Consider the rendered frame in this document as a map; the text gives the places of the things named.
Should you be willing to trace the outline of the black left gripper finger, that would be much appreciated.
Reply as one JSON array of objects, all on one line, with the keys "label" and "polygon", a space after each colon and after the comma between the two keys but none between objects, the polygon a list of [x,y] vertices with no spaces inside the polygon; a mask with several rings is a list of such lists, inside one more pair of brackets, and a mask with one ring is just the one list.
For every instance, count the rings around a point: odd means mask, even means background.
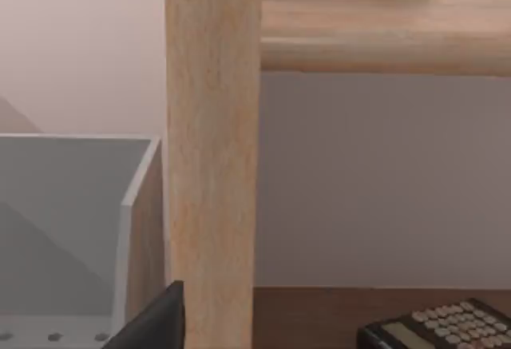
[{"label": "black left gripper finger", "polygon": [[173,281],[101,349],[184,349],[184,282]]}]

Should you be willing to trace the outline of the wooden open shelf unit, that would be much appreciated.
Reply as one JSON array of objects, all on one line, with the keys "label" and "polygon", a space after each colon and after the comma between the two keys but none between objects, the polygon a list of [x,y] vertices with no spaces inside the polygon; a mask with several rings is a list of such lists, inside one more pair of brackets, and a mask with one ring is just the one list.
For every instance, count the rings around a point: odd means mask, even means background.
[{"label": "wooden open shelf unit", "polygon": [[511,77],[511,0],[165,0],[187,349],[251,349],[262,70]]}]

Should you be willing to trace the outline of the pulled-out drawer with grey inside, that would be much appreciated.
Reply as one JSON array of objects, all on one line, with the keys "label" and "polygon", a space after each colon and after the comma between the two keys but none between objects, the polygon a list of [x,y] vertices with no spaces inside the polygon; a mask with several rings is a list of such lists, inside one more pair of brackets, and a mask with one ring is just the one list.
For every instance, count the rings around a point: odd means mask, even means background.
[{"label": "pulled-out drawer with grey inside", "polygon": [[0,349],[101,349],[165,287],[160,140],[0,133]]}]

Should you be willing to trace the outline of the black calculator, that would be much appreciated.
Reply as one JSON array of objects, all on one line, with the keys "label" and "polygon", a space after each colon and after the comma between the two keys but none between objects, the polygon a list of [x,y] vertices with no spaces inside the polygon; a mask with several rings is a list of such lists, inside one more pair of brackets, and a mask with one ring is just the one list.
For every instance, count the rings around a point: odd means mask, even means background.
[{"label": "black calculator", "polygon": [[511,316],[474,298],[418,309],[360,327],[356,349],[511,349]]}]

